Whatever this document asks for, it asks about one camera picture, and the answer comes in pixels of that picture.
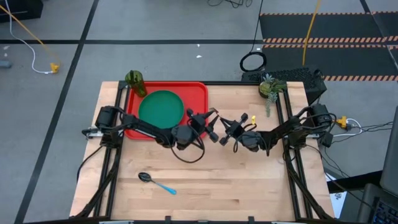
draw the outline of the metal spoon head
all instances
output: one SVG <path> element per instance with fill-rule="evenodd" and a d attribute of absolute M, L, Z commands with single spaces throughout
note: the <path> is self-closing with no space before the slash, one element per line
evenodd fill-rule
<path fill-rule="evenodd" d="M 143 182 L 145 182 L 145 183 L 148 183 L 148 182 L 152 181 L 152 178 L 150 177 L 150 175 L 148 173 L 145 173 L 145 172 L 140 172 L 138 174 L 138 178 L 140 180 L 142 180 Z"/>

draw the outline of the black keyboard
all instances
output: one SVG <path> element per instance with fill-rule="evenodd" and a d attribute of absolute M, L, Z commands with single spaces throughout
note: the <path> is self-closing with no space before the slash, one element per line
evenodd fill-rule
<path fill-rule="evenodd" d="M 398 211 L 396 208 L 393 208 L 386 203 L 378 200 L 376 205 L 376 212 L 373 215 L 373 219 L 371 223 L 396 223 L 398 224 Z"/>

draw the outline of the wooden table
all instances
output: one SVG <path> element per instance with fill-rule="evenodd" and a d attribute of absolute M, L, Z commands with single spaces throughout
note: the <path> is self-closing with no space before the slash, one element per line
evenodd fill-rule
<path fill-rule="evenodd" d="M 114 105 L 117 82 L 103 82 L 95 109 L 96 115 L 102 106 Z M 289 82 L 289 96 L 293 114 L 307 106 L 302 83 Z M 271 116 L 266 117 L 265 99 L 258 94 L 256 86 L 207 86 L 209 108 L 215 107 L 226 119 L 240 119 L 243 113 L 249 118 L 256 115 L 257 130 L 271 130 L 279 125 L 276 106 Z M 285 103 L 282 97 L 282 109 Z M 220 122 L 215 132 L 225 135 Z M 282 160 L 281 141 L 271 150 L 251 152 L 239 146 L 233 153 L 234 140 L 226 146 L 204 138 L 206 153 L 202 160 L 186 164 L 176 159 L 170 149 L 162 148 L 154 141 L 132 141 L 124 138 L 119 166 L 118 181 L 112 212 L 113 220 L 236 220 L 246 221 L 248 216 L 261 220 L 294 220 L 288 175 Z M 98 148 L 99 138 L 87 143 L 85 157 Z M 307 144 L 318 147 L 315 140 Z M 76 215 L 98 188 L 105 150 L 90 159 L 82 168 L 76 187 L 70 214 Z M 323 173 L 320 155 L 314 149 L 301 150 L 308 189 L 325 211 L 333 216 L 333 209 Z M 195 146 L 177 152 L 182 158 L 197 158 L 201 150 Z M 137 174 L 148 172 L 158 182 L 177 190 L 171 195 L 155 184 L 141 182 Z M 300 213 L 305 217 L 302 194 L 297 188 Z M 108 193 L 104 194 L 101 214 Z"/>

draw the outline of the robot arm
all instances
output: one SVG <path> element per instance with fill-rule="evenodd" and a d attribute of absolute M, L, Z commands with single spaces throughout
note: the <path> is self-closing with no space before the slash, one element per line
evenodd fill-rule
<path fill-rule="evenodd" d="M 103 133 L 101 145 L 108 147 L 117 146 L 120 131 L 131 129 L 154 138 L 156 143 L 163 147 L 170 148 L 177 143 L 177 149 L 184 150 L 190 144 L 200 146 L 195 144 L 194 141 L 204 132 L 209 134 L 210 139 L 213 142 L 217 142 L 218 136 L 213 132 L 213 126 L 216 123 L 218 116 L 216 116 L 209 125 L 206 126 L 206 119 L 210 117 L 213 112 L 215 111 L 209 111 L 204 114 L 194 114 L 191 109 L 188 109 L 188 124 L 162 129 L 151 125 L 132 114 L 126 114 L 121 108 L 115 106 L 104 106 L 100 109 L 95 122 L 95 126 L 97 127 L 95 131 L 101 131 Z M 122 114 L 121 124 L 119 126 L 113 126 L 113 121 L 119 113 Z M 83 130 L 82 133 L 87 136 L 90 131 L 90 129 L 86 129 Z"/>
<path fill-rule="evenodd" d="M 306 118 L 300 118 L 304 113 L 307 113 Z M 290 117 L 286 122 L 274 128 L 272 131 L 245 131 L 241 126 L 248 118 L 244 113 L 240 121 L 228 121 L 220 118 L 224 124 L 227 134 L 221 138 L 220 144 L 225 145 L 230 137 L 235 138 L 244 147 L 252 152 L 257 152 L 262 149 L 267 152 L 277 144 L 278 140 L 287 138 L 289 144 L 294 148 L 301 148 L 305 146 L 305 138 L 312 133 L 325 132 L 326 128 L 332 124 L 332 118 L 325 105 L 316 104 L 308 106 L 300 111 L 295 116 Z M 333 136 L 330 133 L 324 133 L 328 142 L 331 142 Z"/>

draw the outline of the gray floor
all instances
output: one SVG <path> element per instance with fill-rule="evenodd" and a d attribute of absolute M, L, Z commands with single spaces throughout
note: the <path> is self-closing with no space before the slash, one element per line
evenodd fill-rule
<path fill-rule="evenodd" d="M 259 1 L 233 9 L 224 2 L 210 7 L 205 0 L 100 0 L 88 39 L 252 39 Z M 47 0 L 41 19 L 24 23 L 41 39 L 78 40 L 93 0 Z M 372 11 L 398 11 L 396 0 L 367 0 Z M 313 12 L 316 0 L 265 0 L 263 12 Z M 323 0 L 321 12 L 363 12 L 357 0 Z M 0 39 L 11 39 L 8 24 L 0 24 Z M 15 35 L 31 39 L 17 24 Z M 63 67 L 59 74 L 36 74 L 31 51 L 21 44 L 0 45 L 0 59 L 14 63 L 0 70 L 0 219 L 13 223 L 47 132 L 76 45 L 49 45 Z M 244 44 L 85 45 L 43 171 L 25 222 L 67 218 L 75 191 L 75 175 L 86 141 L 80 131 L 93 117 L 100 83 L 123 79 L 136 69 L 146 80 L 239 80 Z M 36 67 L 49 69 L 52 59 L 41 46 Z M 255 58 L 248 66 L 259 63 Z M 398 105 L 396 82 L 327 82 L 321 102 L 338 116 L 362 125 L 392 120 Z M 384 162 L 389 131 L 365 133 L 328 149 L 349 175 L 379 170 Z M 345 207 L 344 213 L 355 206 Z"/>

